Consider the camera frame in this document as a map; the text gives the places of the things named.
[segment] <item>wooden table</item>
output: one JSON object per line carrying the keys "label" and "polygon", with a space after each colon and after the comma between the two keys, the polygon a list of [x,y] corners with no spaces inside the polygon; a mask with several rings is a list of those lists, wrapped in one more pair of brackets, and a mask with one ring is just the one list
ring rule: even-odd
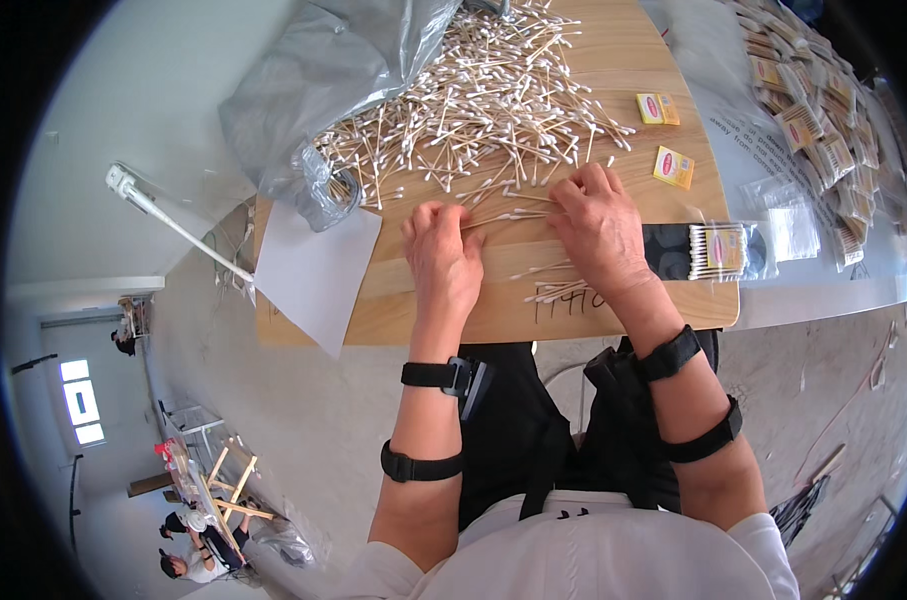
{"label": "wooden table", "polygon": [[[592,88],[591,98],[620,124],[636,129],[628,137],[633,151],[615,147],[612,139],[594,140],[592,159],[606,164],[616,156],[615,169],[639,206],[644,223],[685,223],[729,219],[723,188],[710,142],[690,99],[687,84],[669,50],[636,0],[556,0],[551,9],[579,19],[581,35],[571,35],[565,50],[573,81]],[[666,92],[680,114],[680,126],[640,122],[636,94]],[[696,161],[692,186],[684,191],[652,177],[659,146],[666,146]],[[383,227],[347,331],[348,345],[404,345],[416,317],[413,281],[403,259],[399,224],[414,206],[427,200],[457,202],[453,194],[479,186],[507,159],[506,152],[488,157],[484,168],[456,181],[452,194],[442,193],[434,181],[424,182],[414,171],[388,179],[387,187],[404,186],[404,199],[391,200],[380,212]],[[555,183],[572,172],[562,166]],[[545,196],[546,190],[523,186],[521,193]],[[258,198],[255,251],[259,252],[271,202]],[[507,212],[515,207],[541,209],[535,200],[488,198],[474,211],[474,219]],[[549,225],[541,219],[495,222],[484,225],[488,237],[483,252],[484,284],[480,299],[464,330],[465,343],[551,340],[612,335],[623,332],[613,311],[592,293],[574,294],[553,305],[524,303],[535,292],[535,277],[510,280],[512,274],[566,258]],[[739,300],[736,283],[668,281],[674,304],[695,329],[723,328],[736,321]],[[260,342],[271,345],[312,344],[301,330],[257,292],[256,329]]]}

